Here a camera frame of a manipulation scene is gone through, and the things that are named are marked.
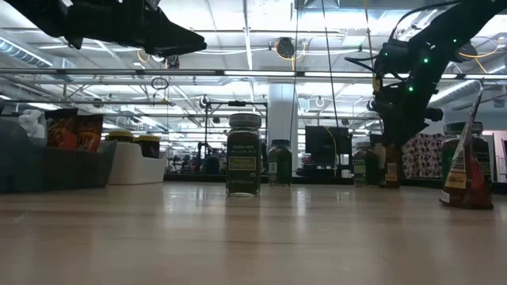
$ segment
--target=wooden table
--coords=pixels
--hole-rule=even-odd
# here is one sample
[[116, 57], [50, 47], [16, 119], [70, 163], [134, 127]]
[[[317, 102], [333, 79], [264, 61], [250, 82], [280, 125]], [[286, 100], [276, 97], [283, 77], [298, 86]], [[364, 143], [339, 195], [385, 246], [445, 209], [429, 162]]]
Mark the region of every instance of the wooden table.
[[506, 284], [507, 199], [150, 184], [0, 196], [0, 284]]

